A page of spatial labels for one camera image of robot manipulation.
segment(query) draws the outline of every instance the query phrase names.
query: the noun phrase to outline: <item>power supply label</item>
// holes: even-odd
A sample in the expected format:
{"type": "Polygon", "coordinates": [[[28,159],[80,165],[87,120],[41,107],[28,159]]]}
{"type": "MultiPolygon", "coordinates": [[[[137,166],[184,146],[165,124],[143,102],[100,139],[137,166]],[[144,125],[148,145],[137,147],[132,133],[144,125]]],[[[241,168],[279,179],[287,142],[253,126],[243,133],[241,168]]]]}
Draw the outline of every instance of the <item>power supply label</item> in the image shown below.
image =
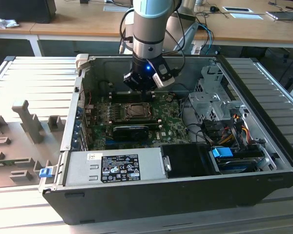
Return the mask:
{"type": "Polygon", "coordinates": [[[138,155],[103,156],[101,169],[103,183],[141,180],[138,155]]]}

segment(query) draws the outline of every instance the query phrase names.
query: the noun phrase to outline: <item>metal bracket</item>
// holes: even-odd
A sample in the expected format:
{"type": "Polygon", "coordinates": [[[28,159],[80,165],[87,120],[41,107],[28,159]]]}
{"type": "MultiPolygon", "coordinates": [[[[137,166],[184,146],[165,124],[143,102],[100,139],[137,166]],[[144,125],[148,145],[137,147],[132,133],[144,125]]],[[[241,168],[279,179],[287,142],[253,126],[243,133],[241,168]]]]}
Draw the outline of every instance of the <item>metal bracket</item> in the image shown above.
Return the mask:
{"type": "Polygon", "coordinates": [[[81,69],[84,69],[84,68],[90,66],[88,59],[89,59],[89,54],[77,55],[75,58],[76,69],[81,70],[81,69]]]}

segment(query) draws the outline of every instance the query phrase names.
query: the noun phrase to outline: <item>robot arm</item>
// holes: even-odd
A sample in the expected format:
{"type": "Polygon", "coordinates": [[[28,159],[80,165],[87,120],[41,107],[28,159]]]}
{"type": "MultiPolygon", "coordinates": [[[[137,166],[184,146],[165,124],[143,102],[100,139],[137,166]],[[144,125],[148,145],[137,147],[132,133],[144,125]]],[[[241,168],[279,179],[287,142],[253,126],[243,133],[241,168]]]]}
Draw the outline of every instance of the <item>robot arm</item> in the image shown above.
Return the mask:
{"type": "Polygon", "coordinates": [[[134,0],[133,61],[124,83],[145,93],[174,82],[180,70],[170,69],[162,57],[166,24],[181,0],[134,0]]]}

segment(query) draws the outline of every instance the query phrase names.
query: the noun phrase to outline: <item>desk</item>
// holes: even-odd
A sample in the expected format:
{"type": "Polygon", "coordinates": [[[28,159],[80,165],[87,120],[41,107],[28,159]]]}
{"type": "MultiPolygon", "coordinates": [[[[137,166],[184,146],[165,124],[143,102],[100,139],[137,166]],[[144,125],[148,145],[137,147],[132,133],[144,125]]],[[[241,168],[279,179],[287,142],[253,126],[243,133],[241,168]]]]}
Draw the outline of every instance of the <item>desk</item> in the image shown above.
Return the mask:
{"type": "MultiPolygon", "coordinates": [[[[268,5],[268,0],[210,0],[226,12],[222,7],[250,8],[253,14],[264,14],[266,11],[279,11],[276,6],[268,5]]],[[[291,1],[277,1],[284,10],[285,6],[292,6],[291,1]]],[[[196,7],[195,11],[208,11],[210,5],[196,7]]],[[[293,48],[293,22],[274,21],[268,15],[260,15],[263,19],[235,19],[230,14],[209,14],[206,19],[209,29],[214,33],[216,45],[259,46],[259,47],[288,47],[293,48]]],[[[194,37],[196,43],[202,40],[200,34],[194,37]]]]}
{"type": "MultiPolygon", "coordinates": [[[[57,14],[50,24],[24,23],[21,27],[6,30],[0,29],[0,38],[27,39],[34,54],[43,56],[40,40],[86,40],[86,41],[119,41],[119,23],[124,13],[103,12],[103,3],[55,0],[57,14]]],[[[268,0],[209,0],[219,8],[222,6],[247,7],[255,13],[278,11],[278,8],[267,4],[268,0]]],[[[292,6],[293,2],[278,0],[282,7],[292,6]]],[[[209,11],[209,5],[201,11],[209,11]]],[[[274,22],[267,15],[263,20],[234,19],[227,14],[210,14],[207,18],[209,28],[214,32],[214,45],[288,47],[293,48],[293,22],[274,22]]],[[[195,35],[195,45],[201,46],[206,40],[204,31],[195,35]]]]}

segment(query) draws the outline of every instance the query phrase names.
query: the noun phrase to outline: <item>black computer case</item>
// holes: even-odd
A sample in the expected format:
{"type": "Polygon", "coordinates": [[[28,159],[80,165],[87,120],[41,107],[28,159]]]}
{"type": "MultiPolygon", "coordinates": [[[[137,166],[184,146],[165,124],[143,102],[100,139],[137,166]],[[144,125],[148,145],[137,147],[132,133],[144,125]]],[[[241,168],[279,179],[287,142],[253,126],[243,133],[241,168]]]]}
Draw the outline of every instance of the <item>black computer case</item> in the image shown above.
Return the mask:
{"type": "Polygon", "coordinates": [[[54,0],[0,0],[0,18],[50,23],[55,16],[54,0]]]}

